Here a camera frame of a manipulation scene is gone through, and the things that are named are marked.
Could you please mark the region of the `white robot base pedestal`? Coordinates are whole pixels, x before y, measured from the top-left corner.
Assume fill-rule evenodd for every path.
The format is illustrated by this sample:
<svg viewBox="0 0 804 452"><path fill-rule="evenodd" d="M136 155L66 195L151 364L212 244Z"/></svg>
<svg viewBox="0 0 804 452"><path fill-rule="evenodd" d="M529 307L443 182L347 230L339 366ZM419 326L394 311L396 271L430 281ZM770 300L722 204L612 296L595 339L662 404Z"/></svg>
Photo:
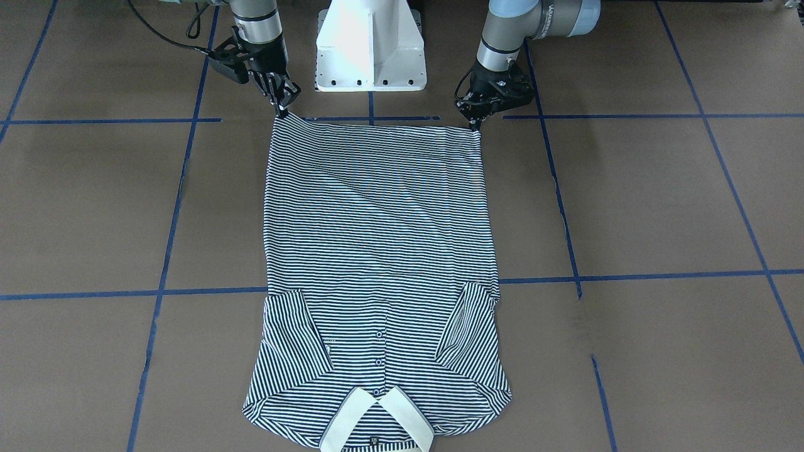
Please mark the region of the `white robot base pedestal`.
<svg viewBox="0 0 804 452"><path fill-rule="evenodd" d="M428 83L418 11L407 1L332 1L318 14L321 92L418 92Z"/></svg>

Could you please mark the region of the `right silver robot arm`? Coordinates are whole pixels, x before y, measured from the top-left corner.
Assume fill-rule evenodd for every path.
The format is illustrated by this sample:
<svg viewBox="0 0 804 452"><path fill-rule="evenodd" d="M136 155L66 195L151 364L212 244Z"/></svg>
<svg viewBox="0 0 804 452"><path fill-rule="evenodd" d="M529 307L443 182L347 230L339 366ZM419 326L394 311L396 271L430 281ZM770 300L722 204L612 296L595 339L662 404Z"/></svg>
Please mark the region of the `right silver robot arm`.
<svg viewBox="0 0 804 452"><path fill-rule="evenodd" d="M206 1L206 5L227 4L234 18L229 37L216 48L201 48L176 42L152 29L161 40L197 51L210 66L238 85L253 83L273 106L275 118L289 114L289 106L302 90L289 74L289 54L276 1Z"/></svg>

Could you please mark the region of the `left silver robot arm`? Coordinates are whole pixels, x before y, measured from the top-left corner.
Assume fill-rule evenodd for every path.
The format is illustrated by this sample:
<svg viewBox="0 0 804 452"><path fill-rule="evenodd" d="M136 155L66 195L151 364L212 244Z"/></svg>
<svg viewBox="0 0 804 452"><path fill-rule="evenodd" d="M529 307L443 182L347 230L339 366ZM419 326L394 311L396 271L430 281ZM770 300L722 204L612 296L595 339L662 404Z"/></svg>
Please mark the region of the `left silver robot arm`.
<svg viewBox="0 0 804 452"><path fill-rule="evenodd" d="M600 1L491 1L473 66L459 81L454 103L478 131L483 121L519 109L535 90L517 60L526 40L573 37L591 32L600 18Z"/></svg>

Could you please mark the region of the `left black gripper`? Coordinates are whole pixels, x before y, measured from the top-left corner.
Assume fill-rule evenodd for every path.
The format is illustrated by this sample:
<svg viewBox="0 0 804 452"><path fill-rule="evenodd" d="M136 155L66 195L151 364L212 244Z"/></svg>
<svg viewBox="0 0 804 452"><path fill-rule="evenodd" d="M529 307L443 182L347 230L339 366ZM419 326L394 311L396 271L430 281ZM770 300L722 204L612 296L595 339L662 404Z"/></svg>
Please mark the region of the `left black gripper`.
<svg viewBox="0 0 804 452"><path fill-rule="evenodd" d="M535 90L517 63L495 72L475 62L456 86L456 108L472 131L494 114L526 106Z"/></svg>

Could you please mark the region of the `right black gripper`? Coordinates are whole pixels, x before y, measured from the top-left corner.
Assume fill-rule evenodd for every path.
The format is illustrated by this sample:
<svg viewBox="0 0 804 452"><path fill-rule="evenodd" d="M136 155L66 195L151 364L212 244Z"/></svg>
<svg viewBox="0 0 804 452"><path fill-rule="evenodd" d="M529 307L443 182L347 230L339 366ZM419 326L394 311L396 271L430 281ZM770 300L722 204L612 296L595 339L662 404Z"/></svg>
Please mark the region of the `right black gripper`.
<svg viewBox="0 0 804 452"><path fill-rule="evenodd" d="M210 66L239 85L256 80L258 88L274 107L278 119L289 114L289 106L298 98L302 89L293 81L268 79L277 75L289 79L288 54L284 34L279 34L267 43L251 43L233 33L210 52Z"/></svg>

